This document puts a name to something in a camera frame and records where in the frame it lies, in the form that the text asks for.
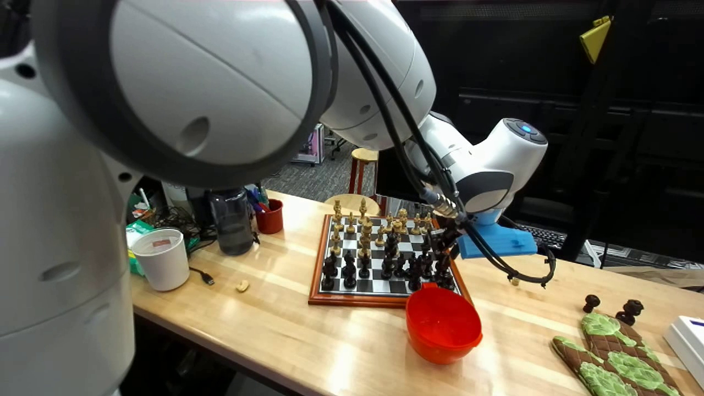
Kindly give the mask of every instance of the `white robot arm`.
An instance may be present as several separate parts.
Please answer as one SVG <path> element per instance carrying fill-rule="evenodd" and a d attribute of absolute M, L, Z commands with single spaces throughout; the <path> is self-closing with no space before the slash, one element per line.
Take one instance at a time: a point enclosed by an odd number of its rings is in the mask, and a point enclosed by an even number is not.
<path fill-rule="evenodd" d="M 327 6 L 379 57 L 464 209 L 510 203 L 542 135 L 502 120 L 472 146 L 430 114 L 432 72 L 393 4 L 332 1 L 33 4 L 33 44 L 0 61 L 0 203 L 13 226 L 0 238 L 0 394 L 118 387 L 134 354 L 123 219 L 140 173 L 242 185 L 288 161 L 318 121 L 360 147 L 395 146 Z M 374 73 L 402 149 L 440 192 Z"/>

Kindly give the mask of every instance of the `white paper cup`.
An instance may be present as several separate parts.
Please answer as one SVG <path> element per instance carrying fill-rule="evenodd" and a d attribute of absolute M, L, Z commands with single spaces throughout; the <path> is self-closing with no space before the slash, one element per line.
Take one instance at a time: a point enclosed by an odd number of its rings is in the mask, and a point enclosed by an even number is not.
<path fill-rule="evenodd" d="M 179 230 L 164 228 L 142 235 L 132 244 L 132 253 L 154 290 L 173 290 L 188 279 L 188 257 Z"/>

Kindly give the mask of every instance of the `black water bottle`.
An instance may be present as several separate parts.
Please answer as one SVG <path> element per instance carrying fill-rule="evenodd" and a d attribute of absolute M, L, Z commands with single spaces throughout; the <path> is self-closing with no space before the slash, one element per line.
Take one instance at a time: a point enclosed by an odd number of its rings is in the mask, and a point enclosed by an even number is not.
<path fill-rule="evenodd" d="M 210 209 L 220 250 L 231 256 L 247 253 L 254 238 L 249 220 L 251 209 L 244 188 L 213 191 Z"/>

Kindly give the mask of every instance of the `orange bowl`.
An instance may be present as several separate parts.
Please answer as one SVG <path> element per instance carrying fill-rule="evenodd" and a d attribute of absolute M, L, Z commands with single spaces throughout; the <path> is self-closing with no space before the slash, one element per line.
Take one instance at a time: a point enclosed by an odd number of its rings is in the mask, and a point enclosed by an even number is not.
<path fill-rule="evenodd" d="M 406 302 L 406 327 L 411 346 L 436 364 L 462 359 L 482 341 L 482 321 L 460 295 L 423 283 Z"/>

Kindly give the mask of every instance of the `keyboard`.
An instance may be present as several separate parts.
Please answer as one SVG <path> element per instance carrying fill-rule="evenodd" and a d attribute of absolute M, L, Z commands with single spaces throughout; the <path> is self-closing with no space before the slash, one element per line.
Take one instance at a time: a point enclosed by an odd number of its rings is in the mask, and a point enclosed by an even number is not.
<path fill-rule="evenodd" d="M 523 231 L 528 231 L 533 235 L 533 239 L 537 244 L 545 243 L 550 249 L 562 249 L 562 244 L 565 242 L 567 234 L 557 231 L 544 230 L 542 228 L 533 227 L 531 225 L 519 224 Z"/>

